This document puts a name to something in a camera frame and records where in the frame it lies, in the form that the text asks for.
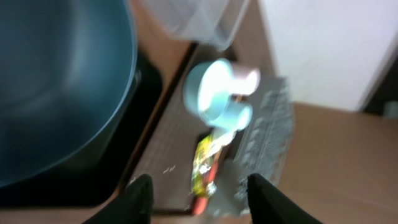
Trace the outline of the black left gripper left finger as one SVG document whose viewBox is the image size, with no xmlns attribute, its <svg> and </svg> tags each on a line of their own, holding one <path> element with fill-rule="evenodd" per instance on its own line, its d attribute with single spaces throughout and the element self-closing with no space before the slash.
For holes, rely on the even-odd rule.
<svg viewBox="0 0 398 224">
<path fill-rule="evenodd" d="M 143 174 L 83 224 L 150 224 L 153 204 L 152 178 Z"/>
</svg>

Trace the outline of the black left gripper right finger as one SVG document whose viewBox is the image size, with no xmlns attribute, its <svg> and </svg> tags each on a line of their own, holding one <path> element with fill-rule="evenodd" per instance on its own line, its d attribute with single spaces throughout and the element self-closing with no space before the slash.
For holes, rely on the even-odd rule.
<svg viewBox="0 0 398 224">
<path fill-rule="evenodd" d="M 253 224 L 320 224 L 260 174 L 248 177 L 247 194 Z"/>
</svg>

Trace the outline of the light blue small bowl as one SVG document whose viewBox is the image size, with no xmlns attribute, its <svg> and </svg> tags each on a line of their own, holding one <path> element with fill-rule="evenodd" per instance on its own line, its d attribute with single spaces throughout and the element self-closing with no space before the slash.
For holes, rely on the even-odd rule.
<svg viewBox="0 0 398 224">
<path fill-rule="evenodd" d="M 225 58 L 202 62 L 188 73 L 183 84 L 183 103 L 189 113 L 209 123 L 219 118 L 230 101 L 231 63 Z"/>
</svg>

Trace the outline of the dark blue large bowl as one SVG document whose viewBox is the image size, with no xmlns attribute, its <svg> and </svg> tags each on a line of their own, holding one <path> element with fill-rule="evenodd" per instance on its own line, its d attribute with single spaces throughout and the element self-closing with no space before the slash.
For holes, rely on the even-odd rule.
<svg viewBox="0 0 398 224">
<path fill-rule="evenodd" d="M 90 143 L 121 110 L 137 60 L 127 1 L 1 1 L 1 185 Z"/>
</svg>

